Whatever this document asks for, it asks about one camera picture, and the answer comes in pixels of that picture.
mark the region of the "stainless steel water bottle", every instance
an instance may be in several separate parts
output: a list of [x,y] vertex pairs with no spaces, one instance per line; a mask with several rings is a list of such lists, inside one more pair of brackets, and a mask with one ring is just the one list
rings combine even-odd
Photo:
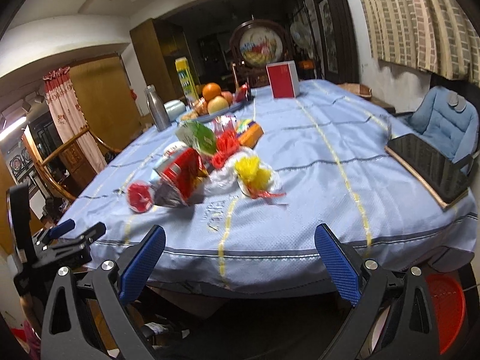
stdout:
[[171,122],[165,106],[162,103],[162,99],[160,99],[155,91],[155,87],[153,85],[148,85],[145,88],[145,95],[147,96],[148,110],[153,117],[157,130],[165,130],[165,128],[171,125]]

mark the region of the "chair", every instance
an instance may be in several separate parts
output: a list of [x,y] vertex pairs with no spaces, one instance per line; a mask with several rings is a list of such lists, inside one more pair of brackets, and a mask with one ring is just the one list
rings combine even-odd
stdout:
[[270,20],[254,19],[239,25],[230,38],[230,49],[236,89],[239,79],[248,80],[252,88],[269,85],[266,65],[293,59],[290,36]]
[[479,114],[469,101],[464,109],[450,105],[449,99],[457,95],[443,86],[435,86],[415,112],[396,116],[467,173],[478,155]]
[[85,126],[83,129],[81,129],[78,134],[74,135],[68,141],[66,141],[63,145],[61,145],[56,150],[54,150],[54,152],[52,152],[45,159],[42,159],[42,156],[40,155],[40,152],[38,151],[37,146],[35,145],[35,142],[33,140],[32,134],[28,126],[25,129],[25,132],[23,133],[23,136],[22,136],[23,145],[26,147],[28,153],[30,154],[30,157],[33,159],[35,169],[40,174],[40,177],[42,177],[44,181],[47,181],[55,192],[57,192],[58,194],[60,194],[62,197],[66,198],[70,202],[73,202],[77,197],[72,195],[70,192],[68,192],[65,186],[61,185],[54,179],[49,169],[47,168],[47,164],[51,162],[55,157],[59,156],[61,153],[63,153],[64,151],[72,147],[72,145],[75,144],[76,140],[78,140],[78,138],[82,137],[87,132],[89,132],[92,135],[92,137],[98,144],[105,147],[110,152],[113,152],[114,154],[119,154],[122,151],[122,150],[114,149],[111,146],[107,145],[105,142],[103,142],[99,137],[97,137],[97,135],[95,135],[90,130],[90,126],[88,125]]

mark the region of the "light blue tablecloth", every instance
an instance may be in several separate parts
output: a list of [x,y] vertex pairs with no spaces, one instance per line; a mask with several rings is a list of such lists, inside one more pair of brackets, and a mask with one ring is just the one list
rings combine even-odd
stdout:
[[236,112],[254,118],[265,134],[255,147],[282,179],[286,196],[252,200],[240,190],[187,208],[154,207],[134,214],[124,191],[148,180],[175,126],[150,129],[127,147],[66,212],[76,222],[69,237],[98,221],[107,233],[92,245],[97,267],[117,259],[154,224],[166,232],[154,285],[213,296],[300,296],[334,289],[314,247],[325,222],[341,242],[385,267],[405,269],[429,260],[439,270],[473,257],[477,207],[471,191],[442,211],[429,192],[383,149],[411,130],[383,109],[322,80],[303,81],[297,99],[273,99],[270,87]]

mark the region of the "wooden chair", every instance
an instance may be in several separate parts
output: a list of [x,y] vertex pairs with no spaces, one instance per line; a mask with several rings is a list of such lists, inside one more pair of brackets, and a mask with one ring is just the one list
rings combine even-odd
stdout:
[[[266,61],[255,63],[246,56],[244,45],[241,44],[242,37],[246,32],[252,32],[254,29],[273,31],[282,43],[282,52],[275,61]],[[239,88],[239,79],[249,81],[252,88],[270,85],[268,80],[266,65],[272,62],[289,61],[293,59],[293,48],[289,34],[278,23],[271,20],[254,19],[246,21],[239,25],[232,33],[230,38],[230,49],[232,51],[233,62],[231,64],[236,89]]]
[[87,132],[90,133],[90,135],[93,137],[93,139],[100,144],[101,146],[105,147],[107,150],[119,154],[122,150],[114,149],[113,147],[107,145],[105,142],[103,142],[95,133],[93,133],[90,130],[90,126],[86,126],[83,129],[80,130],[80,132],[73,137],[71,137],[68,141],[66,141],[63,145],[58,147],[52,154],[50,154],[47,158],[42,159],[42,156],[40,155],[40,152],[37,149],[37,146],[35,145],[35,142],[33,140],[32,134],[30,132],[30,129],[27,128],[25,129],[25,132],[22,136],[22,141],[23,145],[25,145],[26,149],[28,150],[28,153],[30,154],[30,157],[32,158],[34,162],[35,169],[37,172],[40,174],[40,176],[43,178],[44,181],[46,181],[55,192],[61,195],[61,197],[64,197],[68,199],[70,202],[73,202],[76,199],[76,196],[68,192],[65,188],[65,186],[59,184],[52,174],[50,173],[49,169],[47,168],[47,164],[49,164],[54,158],[57,156],[61,155],[64,153],[67,149],[71,148],[78,138],[82,137],[85,135]]

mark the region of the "ceiling light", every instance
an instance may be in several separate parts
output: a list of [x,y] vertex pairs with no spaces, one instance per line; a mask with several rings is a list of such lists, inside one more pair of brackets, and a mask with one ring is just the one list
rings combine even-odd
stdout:
[[11,125],[9,125],[5,130],[0,132],[0,140],[4,140],[7,135],[9,135],[11,132],[15,131],[17,128],[19,128],[23,123],[27,121],[27,117],[23,116],[20,119],[14,121]]
[[25,112],[28,112],[28,111],[30,111],[31,108],[32,108],[32,106],[29,103],[27,103],[26,100],[24,100],[23,103],[22,103],[22,109]]
[[38,92],[35,92],[35,97],[33,98],[33,101],[35,103],[43,103],[44,100],[45,100],[45,96],[42,96]]

